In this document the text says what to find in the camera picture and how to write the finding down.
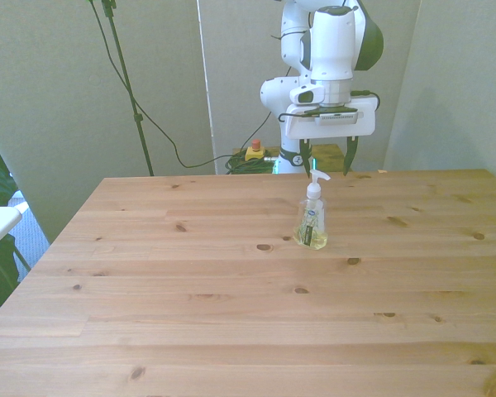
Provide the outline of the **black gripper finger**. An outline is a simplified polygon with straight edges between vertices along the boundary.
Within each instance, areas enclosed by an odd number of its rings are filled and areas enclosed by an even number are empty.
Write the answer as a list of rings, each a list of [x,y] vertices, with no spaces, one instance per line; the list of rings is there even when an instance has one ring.
[[[346,154],[343,162],[343,175],[347,175],[351,170],[351,165],[355,159],[355,155],[358,148],[358,137],[348,136],[346,138]]]
[[[303,167],[307,175],[311,174],[311,157],[312,157],[312,145],[310,140],[302,139],[299,141],[300,155],[303,161]]]

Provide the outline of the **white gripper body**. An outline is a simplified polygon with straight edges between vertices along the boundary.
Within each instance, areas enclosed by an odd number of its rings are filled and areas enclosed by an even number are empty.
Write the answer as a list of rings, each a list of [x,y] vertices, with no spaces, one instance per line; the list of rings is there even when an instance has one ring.
[[[343,106],[292,104],[284,112],[284,134],[289,139],[368,136],[375,129],[375,96],[352,97]]]

